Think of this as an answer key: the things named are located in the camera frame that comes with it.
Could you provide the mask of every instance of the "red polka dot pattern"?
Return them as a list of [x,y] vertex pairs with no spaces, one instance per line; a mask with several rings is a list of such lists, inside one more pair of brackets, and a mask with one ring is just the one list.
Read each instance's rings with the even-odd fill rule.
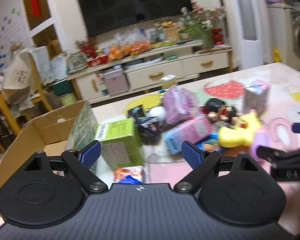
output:
[[228,83],[218,85],[215,87],[209,87],[209,83],[205,84],[203,90],[208,94],[216,98],[236,99],[243,96],[243,87],[240,82],[231,80]]

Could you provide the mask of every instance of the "blue gripper pad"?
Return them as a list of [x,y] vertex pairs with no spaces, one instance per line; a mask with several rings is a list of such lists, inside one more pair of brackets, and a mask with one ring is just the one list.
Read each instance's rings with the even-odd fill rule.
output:
[[92,141],[78,152],[79,161],[89,170],[101,155],[101,145],[97,140]]
[[181,155],[190,165],[192,169],[199,166],[200,163],[205,159],[206,154],[204,151],[199,149],[193,143],[184,141],[181,145]]

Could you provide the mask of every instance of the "drawer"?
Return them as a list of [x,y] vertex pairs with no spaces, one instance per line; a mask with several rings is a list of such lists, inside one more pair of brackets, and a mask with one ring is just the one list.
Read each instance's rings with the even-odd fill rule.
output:
[[158,66],[144,68],[127,73],[130,89],[138,89],[160,83],[160,78],[173,74],[183,78],[182,61],[169,62]]
[[228,67],[228,53],[218,53],[183,60],[185,76]]
[[91,73],[75,79],[83,100],[102,97],[102,91],[96,73]]

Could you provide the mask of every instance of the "white toy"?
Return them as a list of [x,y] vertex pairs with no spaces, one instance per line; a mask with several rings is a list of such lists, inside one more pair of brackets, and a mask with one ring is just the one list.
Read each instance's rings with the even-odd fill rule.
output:
[[166,120],[166,111],[164,110],[163,106],[156,106],[149,110],[147,113],[147,117],[154,117],[157,116],[159,118],[160,125],[164,124]]

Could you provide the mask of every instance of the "metal screw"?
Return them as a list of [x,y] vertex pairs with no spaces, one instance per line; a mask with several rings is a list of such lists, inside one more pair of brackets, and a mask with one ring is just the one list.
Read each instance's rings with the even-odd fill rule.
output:
[[177,184],[177,188],[180,190],[189,190],[192,188],[192,185],[189,182],[180,182]]
[[93,182],[90,184],[90,188],[93,190],[102,190],[106,187],[106,185],[102,182]]

